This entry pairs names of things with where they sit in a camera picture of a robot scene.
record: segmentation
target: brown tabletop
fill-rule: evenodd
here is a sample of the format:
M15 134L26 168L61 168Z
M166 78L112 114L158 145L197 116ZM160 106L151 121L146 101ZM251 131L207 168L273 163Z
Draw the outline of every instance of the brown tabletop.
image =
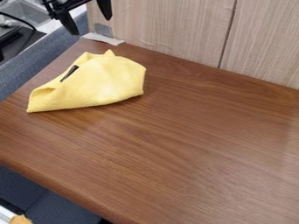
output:
M27 114L83 52L147 67L144 95ZM299 223L299 91L82 39L0 106L0 162L114 223Z

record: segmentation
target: folded towel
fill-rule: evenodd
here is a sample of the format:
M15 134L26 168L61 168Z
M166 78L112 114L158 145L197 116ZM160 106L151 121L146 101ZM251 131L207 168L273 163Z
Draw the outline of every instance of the folded towel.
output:
M31 92L27 112L99 106L142 95L145 70L111 50L85 52L63 74Z

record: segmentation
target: wooden cabinet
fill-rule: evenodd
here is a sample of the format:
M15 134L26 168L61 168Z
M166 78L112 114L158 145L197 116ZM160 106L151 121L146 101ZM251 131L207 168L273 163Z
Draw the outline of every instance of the wooden cabinet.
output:
M94 23L126 42L299 89L297 0L114 0L106 22Z
M114 0L107 22L96 2L88 5L94 23L112 27L116 38L150 50L219 65L234 0Z

